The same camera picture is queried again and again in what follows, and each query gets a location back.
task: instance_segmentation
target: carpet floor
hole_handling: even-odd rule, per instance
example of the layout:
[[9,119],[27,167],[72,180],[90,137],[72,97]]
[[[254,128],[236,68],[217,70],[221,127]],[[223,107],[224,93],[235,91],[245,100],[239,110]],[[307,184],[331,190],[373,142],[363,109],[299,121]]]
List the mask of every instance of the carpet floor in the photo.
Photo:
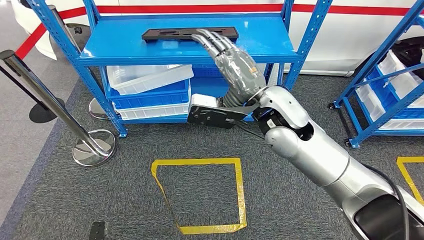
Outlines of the carpet floor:
[[[341,145],[347,132],[337,111],[329,110],[327,104],[349,80],[301,75],[293,90],[311,118]],[[88,131],[114,129],[109,122],[89,117],[92,97],[84,87],[77,99],[72,114]],[[60,138],[29,193],[12,239],[86,240],[95,221],[107,222],[107,240],[355,239],[324,191],[253,135],[238,128],[190,124],[127,127],[128,137],[117,140],[114,157],[95,168],[73,162],[76,137],[66,127],[58,130]],[[248,127],[259,132],[254,123]],[[346,149],[410,191],[396,158],[422,156],[423,143],[423,137],[370,137],[361,148]],[[182,235],[152,177],[152,162],[225,157],[241,159],[247,227],[234,233]],[[424,164],[406,167],[417,188],[424,191]],[[181,226],[238,223],[233,165],[160,166],[157,176]]]

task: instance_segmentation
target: yellow floor tape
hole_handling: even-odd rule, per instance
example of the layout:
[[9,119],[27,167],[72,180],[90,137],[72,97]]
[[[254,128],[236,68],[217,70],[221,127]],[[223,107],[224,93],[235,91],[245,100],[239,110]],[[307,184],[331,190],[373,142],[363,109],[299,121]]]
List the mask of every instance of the yellow floor tape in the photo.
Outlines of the yellow floor tape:
[[422,205],[424,205],[424,199],[421,196],[420,192],[418,191],[417,187],[415,186],[414,181],[412,180],[410,174],[408,173],[406,167],[404,164],[409,163],[424,163],[424,156],[398,156],[397,157],[397,166],[400,169],[400,172],[402,173],[403,177],[406,180],[406,183],[408,183],[409,187],[412,190],[413,195],[415,196],[415,199]]
[[[171,205],[165,194],[164,187],[158,180],[156,175],[158,166],[180,166],[180,165],[207,165],[207,164],[234,164],[235,167],[235,184],[237,188],[237,199],[238,199],[238,218],[239,224],[229,225],[210,225],[210,226],[180,226],[177,222],[177,218],[172,211]],[[204,158],[204,159],[157,159],[151,164],[151,174],[156,180],[157,185],[162,191],[165,202],[168,205],[169,210],[174,218],[176,226],[184,235],[190,234],[223,234],[233,233],[248,225],[246,220],[246,205],[245,205],[245,194],[243,191],[243,178],[242,178],[242,165],[240,158]]]

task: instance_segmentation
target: black tray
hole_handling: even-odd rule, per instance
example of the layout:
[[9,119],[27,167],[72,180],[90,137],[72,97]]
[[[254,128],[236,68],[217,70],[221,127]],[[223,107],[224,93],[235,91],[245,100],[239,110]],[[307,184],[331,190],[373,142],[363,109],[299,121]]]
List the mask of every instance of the black tray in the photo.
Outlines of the black tray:
[[141,38],[146,42],[156,40],[192,40],[192,34],[199,34],[196,29],[206,29],[211,32],[216,32],[219,35],[229,38],[235,42],[239,38],[239,33],[233,26],[225,27],[184,27],[184,28],[154,28],[148,29]]

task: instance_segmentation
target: white plastic bin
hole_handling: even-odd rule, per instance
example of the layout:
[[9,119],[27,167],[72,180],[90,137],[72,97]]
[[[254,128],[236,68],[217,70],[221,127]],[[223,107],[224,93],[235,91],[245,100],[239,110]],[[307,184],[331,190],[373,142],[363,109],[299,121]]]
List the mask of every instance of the white plastic bin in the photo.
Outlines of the white plastic bin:
[[110,87],[120,95],[139,94],[194,76],[191,65],[107,66]]
[[379,129],[381,130],[416,130],[424,129],[424,119],[390,119]]
[[188,114],[189,105],[190,105],[190,102],[186,102],[186,103],[170,104],[170,105],[116,109],[116,111],[121,115],[123,120],[147,119],[147,118]]
[[356,93],[361,102],[365,105],[366,109],[369,112],[369,116],[373,121],[377,120],[381,115],[383,115],[386,110],[384,109],[382,102],[379,97],[376,95],[374,90],[370,85],[363,85],[356,89]]
[[[394,73],[399,70],[404,70],[405,65],[389,50],[385,59],[378,64],[383,75]],[[391,85],[396,91],[397,96],[403,99],[410,91],[416,88],[423,80],[413,72],[402,73],[389,78]],[[421,96],[414,101],[408,108],[424,108],[424,96]]]

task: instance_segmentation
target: silver robotic arm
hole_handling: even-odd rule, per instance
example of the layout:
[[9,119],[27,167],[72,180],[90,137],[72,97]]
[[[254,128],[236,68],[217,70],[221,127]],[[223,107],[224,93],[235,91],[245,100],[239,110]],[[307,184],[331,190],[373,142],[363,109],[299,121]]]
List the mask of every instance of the silver robotic arm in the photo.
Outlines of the silver robotic arm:
[[214,59],[229,89],[222,98],[194,94],[188,122],[229,129],[253,112],[272,151],[334,199],[359,239],[402,240],[405,235],[424,239],[424,206],[400,187],[399,198],[384,178],[351,157],[311,120],[290,92],[280,86],[267,87],[263,73],[246,52],[215,32],[197,31],[192,38]]

